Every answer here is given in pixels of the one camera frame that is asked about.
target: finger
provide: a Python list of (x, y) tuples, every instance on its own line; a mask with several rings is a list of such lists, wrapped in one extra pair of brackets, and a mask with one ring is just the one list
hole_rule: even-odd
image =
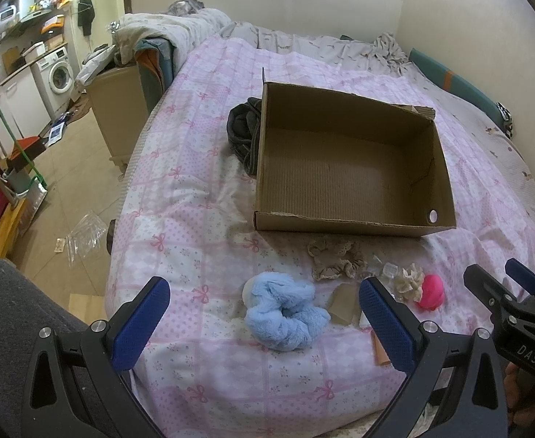
[(529, 426), (535, 419), (535, 404), (515, 412), (514, 422), (518, 426)]
[(516, 374), (504, 378), (504, 390), (507, 393), (507, 407), (514, 408), (520, 398), (519, 386), (516, 383)]
[(509, 362), (507, 365), (507, 368), (505, 369), (505, 372), (507, 373), (507, 375), (517, 373), (518, 371), (519, 371), (519, 366), (516, 364), (513, 364), (512, 362)]

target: scrunchie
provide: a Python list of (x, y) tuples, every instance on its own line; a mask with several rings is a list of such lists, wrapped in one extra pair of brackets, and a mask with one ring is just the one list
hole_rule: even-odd
[(312, 302), (316, 288), (285, 273), (264, 272), (243, 287), (245, 324), (259, 343), (277, 351), (312, 345), (330, 315)]

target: tile floor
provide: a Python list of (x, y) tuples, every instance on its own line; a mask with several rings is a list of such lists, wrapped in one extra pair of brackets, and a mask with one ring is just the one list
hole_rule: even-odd
[[(109, 156), (93, 111), (69, 125), (62, 140), (35, 160), (49, 193), (9, 256), (53, 301), (65, 309), (71, 304), (71, 312), (79, 317), (85, 314), (79, 313), (83, 305), (91, 312), (99, 311), (95, 302), (103, 301), (105, 295), (111, 260), (105, 237), (100, 251), (73, 268), (69, 266), (66, 247), (62, 253), (54, 249), (57, 238), (64, 238), (89, 211), (98, 214), (107, 225), (116, 216), (121, 173)], [(83, 300), (79, 295), (100, 299)]]

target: metal screw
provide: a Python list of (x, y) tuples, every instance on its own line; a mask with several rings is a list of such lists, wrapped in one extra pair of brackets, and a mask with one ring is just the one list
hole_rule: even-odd
[(433, 321), (425, 321), (423, 323), (423, 329), (425, 329), (428, 333), (435, 333), (438, 330), (438, 325)]
[(488, 339), (490, 337), (490, 333), (485, 330), (484, 327), (479, 327), (476, 334), (478, 334), (478, 337), (482, 339)]
[(49, 337), (52, 332), (53, 330), (50, 329), (49, 327), (44, 327), (43, 329), (39, 331), (39, 336), (44, 339), (44, 338)]
[(91, 331), (94, 333), (100, 333), (105, 329), (105, 326), (108, 324), (103, 319), (98, 319), (97, 321), (94, 321), (93, 324), (91, 324)]

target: yellow plank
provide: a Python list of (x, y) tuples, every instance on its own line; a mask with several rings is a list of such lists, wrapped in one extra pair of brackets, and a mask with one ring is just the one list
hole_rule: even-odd
[(86, 324), (91, 324), (98, 319), (107, 319), (105, 297), (71, 293), (68, 311)]
[(18, 223), (20, 223), (27, 202), (26, 199), (21, 199), (14, 209), (10, 204), (7, 205), (2, 217), (0, 217), (0, 258), (5, 258), (8, 249), (12, 246), (14, 237), (18, 232)]

